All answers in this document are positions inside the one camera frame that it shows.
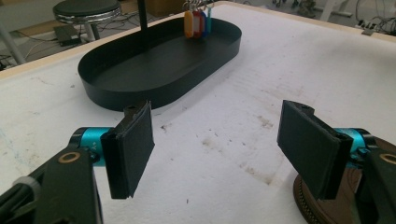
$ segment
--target black stool seat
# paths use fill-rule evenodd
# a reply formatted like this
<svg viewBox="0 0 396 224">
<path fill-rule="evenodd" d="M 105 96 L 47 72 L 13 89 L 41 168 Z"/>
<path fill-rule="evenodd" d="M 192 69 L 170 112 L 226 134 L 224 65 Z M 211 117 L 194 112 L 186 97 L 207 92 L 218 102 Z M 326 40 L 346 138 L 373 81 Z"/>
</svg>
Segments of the black stool seat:
<svg viewBox="0 0 396 224">
<path fill-rule="evenodd" d="M 57 21 L 63 23 L 98 23 L 120 15 L 117 0 L 65 0 L 53 8 Z"/>
</svg>

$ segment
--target table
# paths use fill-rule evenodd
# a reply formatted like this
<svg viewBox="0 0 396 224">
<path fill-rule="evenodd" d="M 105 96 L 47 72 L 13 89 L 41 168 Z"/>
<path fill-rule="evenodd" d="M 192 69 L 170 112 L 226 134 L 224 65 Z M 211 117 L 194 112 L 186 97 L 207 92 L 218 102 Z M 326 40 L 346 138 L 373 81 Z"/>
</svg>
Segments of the table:
<svg viewBox="0 0 396 224">
<path fill-rule="evenodd" d="M 396 143 L 392 38 L 234 3 L 213 15 L 241 28 L 239 54 L 153 110 L 156 147 L 132 200 L 111 200 L 95 168 L 106 223 L 305 223 L 291 191 L 297 174 L 276 143 L 284 99 Z M 77 67 L 88 50 L 135 31 L 0 73 L 1 192 L 77 128 L 120 122 L 87 97 Z"/>
</svg>

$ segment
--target yellow key tag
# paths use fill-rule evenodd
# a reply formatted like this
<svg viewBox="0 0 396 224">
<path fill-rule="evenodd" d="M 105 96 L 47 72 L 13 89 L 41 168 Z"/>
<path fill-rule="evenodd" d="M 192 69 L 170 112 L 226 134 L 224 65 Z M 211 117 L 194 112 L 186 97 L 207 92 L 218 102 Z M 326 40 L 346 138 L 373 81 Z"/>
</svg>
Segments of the yellow key tag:
<svg viewBox="0 0 396 224">
<path fill-rule="evenodd" d="M 189 10 L 184 12 L 184 35 L 187 38 L 194 36 L 193 15 Z"/>
</svg>

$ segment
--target stool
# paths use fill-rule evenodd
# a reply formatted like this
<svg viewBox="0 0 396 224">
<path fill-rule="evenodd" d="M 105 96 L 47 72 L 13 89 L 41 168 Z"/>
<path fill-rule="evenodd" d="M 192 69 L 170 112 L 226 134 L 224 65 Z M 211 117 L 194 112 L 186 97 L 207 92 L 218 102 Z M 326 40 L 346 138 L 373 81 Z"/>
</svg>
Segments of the stool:
<svg viewBox="0 0 396 224">
<path fill-rule="evenodd" d="M 89 40 L 100 38 L 97 23 L 110 21 L 121 13 L 117 0 L 65 0 L 52 11 L 57 21 L 84 24 Z"/>
</svg>

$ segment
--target brown base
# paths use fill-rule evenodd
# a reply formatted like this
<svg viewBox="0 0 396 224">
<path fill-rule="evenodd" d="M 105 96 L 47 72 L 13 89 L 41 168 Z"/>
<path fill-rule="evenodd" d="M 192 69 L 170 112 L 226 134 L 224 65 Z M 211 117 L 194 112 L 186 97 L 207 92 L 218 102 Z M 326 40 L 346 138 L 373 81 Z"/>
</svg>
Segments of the brown base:
<svg viewBox="0 0 396 224">
<path fill-rule="evenodd" d="M 379 147 L 396 152 L 396 146 L 376 139 Z M 293 194 L 300 212 L 308 223 L 355 223 L 354 195 L 361 179 L 361 170 L 346 168 L 335 200 L 315 200 L 305 182 L 297 175 Z"/>
</svg>

